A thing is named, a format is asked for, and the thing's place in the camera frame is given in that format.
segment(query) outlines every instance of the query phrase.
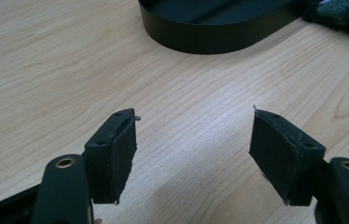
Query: black plastic base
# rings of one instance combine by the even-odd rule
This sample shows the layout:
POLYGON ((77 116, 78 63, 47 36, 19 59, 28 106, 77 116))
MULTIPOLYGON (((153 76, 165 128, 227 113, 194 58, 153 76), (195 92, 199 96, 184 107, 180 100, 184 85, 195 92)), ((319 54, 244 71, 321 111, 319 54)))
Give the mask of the black plastic base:
POLYGON ((298 18, 306 0, 139 0, 148 34, 187 53, 247 48, 298 18))

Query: black tray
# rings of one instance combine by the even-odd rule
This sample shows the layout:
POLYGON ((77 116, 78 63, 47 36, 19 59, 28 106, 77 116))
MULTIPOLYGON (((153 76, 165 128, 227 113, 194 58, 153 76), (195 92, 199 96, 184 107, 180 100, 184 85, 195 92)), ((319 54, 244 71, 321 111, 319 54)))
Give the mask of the black tray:
POLYGON ((247 48, 298 18, 306 0, 139 0, 148 34, 170 49, 218 54, 247 48))

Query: wooden table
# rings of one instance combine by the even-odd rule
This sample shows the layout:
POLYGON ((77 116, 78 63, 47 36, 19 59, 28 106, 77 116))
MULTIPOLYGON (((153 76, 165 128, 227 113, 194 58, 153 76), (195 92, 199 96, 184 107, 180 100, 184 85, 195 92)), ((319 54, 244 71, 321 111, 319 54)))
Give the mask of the wooden table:
POLYGON ((349 34, 297 20, 256 45, 191 55, 153 41, 137 1, 0 0, 0 200, 79 154, 133 107, 138 150, 104 223, 314 223, 248 155, 253 112, 349 158, 349 34))

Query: black object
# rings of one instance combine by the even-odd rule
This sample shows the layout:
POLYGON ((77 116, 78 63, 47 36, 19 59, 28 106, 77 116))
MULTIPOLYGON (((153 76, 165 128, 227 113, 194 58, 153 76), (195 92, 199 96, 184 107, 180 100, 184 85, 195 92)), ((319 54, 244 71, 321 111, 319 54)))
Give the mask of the black object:
POLYGON ((289 205, 318 200, 318 224, 349 223, 349 159, 323 160, 325 148, 283 117, 256 110, 250 155, 289 205))
POLYGON ((0 223, 93 223, 95 203, 119 203, 136 151, 136 116, 119 111, 99 128, 80 155, 58 157, 40 185, 0 202, 0 223))
POLYGON ((139 0, 148 34, 187 53, 247 48, 300 17, 308 0, 139 0))

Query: wooden surface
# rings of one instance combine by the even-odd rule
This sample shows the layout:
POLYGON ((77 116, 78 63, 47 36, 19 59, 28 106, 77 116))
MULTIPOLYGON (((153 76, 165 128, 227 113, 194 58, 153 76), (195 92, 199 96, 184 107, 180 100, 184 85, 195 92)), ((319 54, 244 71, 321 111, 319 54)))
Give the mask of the wooden surface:
POLYGON ((314 223, 248 155, 253 105, 349 158, 349 34, 302 20, 228 54, 153 41, 137 1, 0 0, 0 200, 133 107, 138 150, 104 223, 314 223))

